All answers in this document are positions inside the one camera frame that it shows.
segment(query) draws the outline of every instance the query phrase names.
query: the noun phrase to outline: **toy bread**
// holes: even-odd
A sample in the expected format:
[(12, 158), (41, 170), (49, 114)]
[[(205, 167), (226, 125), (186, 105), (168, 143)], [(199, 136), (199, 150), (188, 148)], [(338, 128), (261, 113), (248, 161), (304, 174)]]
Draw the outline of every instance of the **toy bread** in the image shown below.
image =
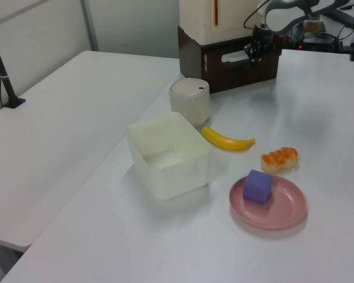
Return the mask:
[(269, 174), (278, 173), (296, 165), (298, 153), (293, 147), (282, 147), (261, 156), (261, 168)]

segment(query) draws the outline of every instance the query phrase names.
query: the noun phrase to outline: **yellow banana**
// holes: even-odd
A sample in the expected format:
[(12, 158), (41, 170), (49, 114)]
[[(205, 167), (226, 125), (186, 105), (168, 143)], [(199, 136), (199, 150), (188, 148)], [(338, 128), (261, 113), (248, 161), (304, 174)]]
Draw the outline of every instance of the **yellow banana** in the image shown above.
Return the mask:
[(244, 150), (251, 147), (255, 142), (255, 138), (250, 140), (234, 140), (229, 137), (222, 136), (207, 126), (203, 126), (201, 128), (201, 134), (210, 143), (213, 143), (218, 147), (222, 147), (223, 149)]

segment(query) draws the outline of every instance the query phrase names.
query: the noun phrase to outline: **translucent plastic container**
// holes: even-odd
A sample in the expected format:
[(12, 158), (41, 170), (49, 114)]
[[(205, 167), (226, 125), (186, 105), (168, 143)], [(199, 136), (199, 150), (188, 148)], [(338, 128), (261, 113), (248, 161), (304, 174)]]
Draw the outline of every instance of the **translucent plastic container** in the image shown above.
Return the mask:
[(171, 112), (126, 127), (134, 165), (160, 200), (208, 182), (211, 145), (179, 113)]
[[(200, 45), (233, 40), (252, 34), (243, 27), (260, 0), (179, 0), (180, 27)], [(253, 27), (255, 16), (248, 27)]]

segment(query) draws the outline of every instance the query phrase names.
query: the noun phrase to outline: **purple cube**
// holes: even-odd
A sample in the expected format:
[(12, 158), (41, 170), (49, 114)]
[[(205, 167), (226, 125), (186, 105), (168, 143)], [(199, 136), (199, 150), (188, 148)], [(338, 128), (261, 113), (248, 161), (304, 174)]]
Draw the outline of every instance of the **purple cube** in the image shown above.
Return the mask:
[(272, 182), (272, 175), (251, 170), (244, 182), (243, 198), (265, 204), (271, 192)]

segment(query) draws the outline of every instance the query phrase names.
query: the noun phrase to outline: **white table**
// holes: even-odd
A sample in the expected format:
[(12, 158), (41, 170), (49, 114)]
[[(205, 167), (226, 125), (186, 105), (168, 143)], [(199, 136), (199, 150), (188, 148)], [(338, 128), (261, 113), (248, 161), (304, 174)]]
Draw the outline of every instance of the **white table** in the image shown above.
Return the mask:
[[(139, 120), (170, 111), (168, 88)], [(349, 56), (283, 50), (276, 80), (212, 95), (209, 124), (256, 144), (213, 147), (208, 185), (159, 202), (121, 139), (2, 282), (354, 282)], [(303, 191), (307, 215), (288, 229), (254, 228), (231, 210), (230, 187), (281, 146), (300, 153), (279, 175)]]
[(25, 251), (178, 71), (87, 51), (0, 110), (0, 244)]

